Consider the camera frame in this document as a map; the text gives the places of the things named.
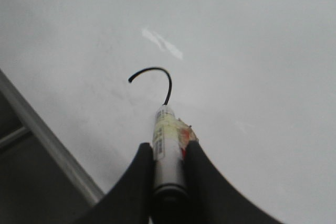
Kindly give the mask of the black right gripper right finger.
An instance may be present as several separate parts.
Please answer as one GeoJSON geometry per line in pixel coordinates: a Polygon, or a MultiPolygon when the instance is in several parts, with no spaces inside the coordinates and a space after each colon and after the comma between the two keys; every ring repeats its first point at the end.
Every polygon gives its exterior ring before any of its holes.
{"type": "Polygon", "coordinates": [[[184,169],[192,223],[280,223],[236,190],[212,164],[199,142],[189,142],[184,169]]]}

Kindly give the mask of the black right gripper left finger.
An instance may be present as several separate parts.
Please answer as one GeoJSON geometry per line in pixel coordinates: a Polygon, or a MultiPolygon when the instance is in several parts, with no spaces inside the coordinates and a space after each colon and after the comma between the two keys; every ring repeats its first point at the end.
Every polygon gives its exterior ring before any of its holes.
{"type": "Polygon", "coordinates": [[[152,147],[142,143],[116,185],[75,223],[148,223],[153,174],[152,147]]]}

